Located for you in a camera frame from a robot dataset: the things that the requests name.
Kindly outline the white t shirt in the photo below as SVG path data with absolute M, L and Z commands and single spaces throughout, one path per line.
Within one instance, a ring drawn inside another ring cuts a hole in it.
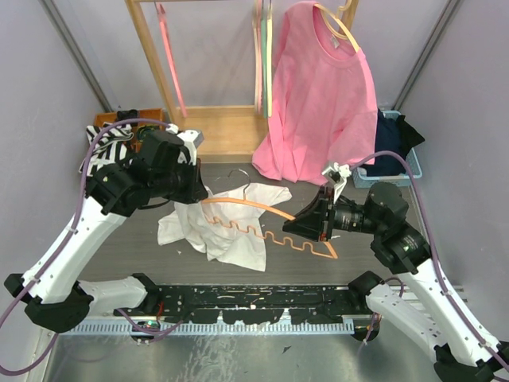
M 253 271 L 266 270 L 266 244 L 260 216 L 265 212 L 236 203 L 174 204 L 158 221 L 160 246 L 186 240 L 209 261 L 217 260 Z

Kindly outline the yellow hanger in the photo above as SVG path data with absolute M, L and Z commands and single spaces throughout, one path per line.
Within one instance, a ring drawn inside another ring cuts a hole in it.
M 273 45 L 273 5 L 268 2 L 266 15 L 266 100 L 267 117 L 272 116 L 273 78 L 272 78 L 272 45 Z

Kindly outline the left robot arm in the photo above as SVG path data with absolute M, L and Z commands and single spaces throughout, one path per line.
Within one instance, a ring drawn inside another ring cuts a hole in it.
M 153 131 L 137 153 L 102 166 L 88 178 L 81 209 L 43 257 L 24 274 L 11 274 L 4 285 L 25 303 L 32 323 L 55 333 L 75 328 L 88 315 L 132 309 L 156 312 L 161 295 L 143 273 L 120 280 L 78 279 L 104 241 L 153 198 L 184 205 L 208 197 L 200 176 L 197 149 L 201 131 Z

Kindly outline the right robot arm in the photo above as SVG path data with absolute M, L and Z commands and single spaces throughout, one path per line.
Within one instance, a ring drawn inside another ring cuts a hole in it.
M 371 234 L 375 258 L 410 288 L 419 311 L 367 271 L 348 284 L 350 307 L 382 315 L 418 345 L 442 381 L 493 381 L 508 368 L 508 343 L 474 317 L 443 274 L 427 239 L 406 220 L 409 205 L 400 188 L 377 182 L 361 205 L 320 187 L 313 201 L 283 231 L 326 242 L 335 230 Z

